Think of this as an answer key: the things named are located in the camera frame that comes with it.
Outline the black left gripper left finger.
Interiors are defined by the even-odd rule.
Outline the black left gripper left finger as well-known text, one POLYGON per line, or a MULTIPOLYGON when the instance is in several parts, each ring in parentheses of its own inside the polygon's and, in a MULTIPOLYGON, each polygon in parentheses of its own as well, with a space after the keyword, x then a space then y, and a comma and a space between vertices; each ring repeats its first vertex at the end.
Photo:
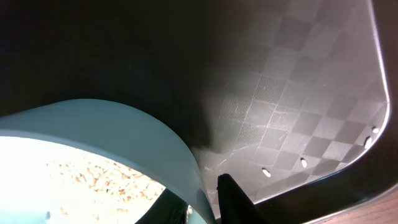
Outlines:
POLYGON ((136 224, 186 224, 188 204, 165 189, 136 224))

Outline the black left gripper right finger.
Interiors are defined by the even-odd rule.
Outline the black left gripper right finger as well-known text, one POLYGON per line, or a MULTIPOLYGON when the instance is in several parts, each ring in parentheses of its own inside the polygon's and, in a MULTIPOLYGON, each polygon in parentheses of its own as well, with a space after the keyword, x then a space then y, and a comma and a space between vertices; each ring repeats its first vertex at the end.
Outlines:
POLYGON ((217 191, 222 224, 270 223, 229 174, 218 176, 217 191))

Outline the pile of rice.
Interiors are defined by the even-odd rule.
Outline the pile of rice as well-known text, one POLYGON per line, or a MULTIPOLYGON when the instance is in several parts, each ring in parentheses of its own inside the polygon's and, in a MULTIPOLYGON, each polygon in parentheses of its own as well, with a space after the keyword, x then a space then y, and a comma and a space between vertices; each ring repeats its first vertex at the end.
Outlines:
POLYGON ((56 207, 70 222, 134 223, 165 190, 156 180, 109 159, 52 160, 45 168, 49 181, 65 192, 56 207))

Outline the light blue bowl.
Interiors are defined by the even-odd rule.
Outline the light blue bowl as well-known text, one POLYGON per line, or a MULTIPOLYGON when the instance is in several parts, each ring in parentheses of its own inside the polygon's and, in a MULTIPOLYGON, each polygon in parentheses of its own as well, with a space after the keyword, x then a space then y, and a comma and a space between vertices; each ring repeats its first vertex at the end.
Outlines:
POLYGON ((68 100, 1 118, 2 223, 214 223, 188 146, 133 107, 68 100))

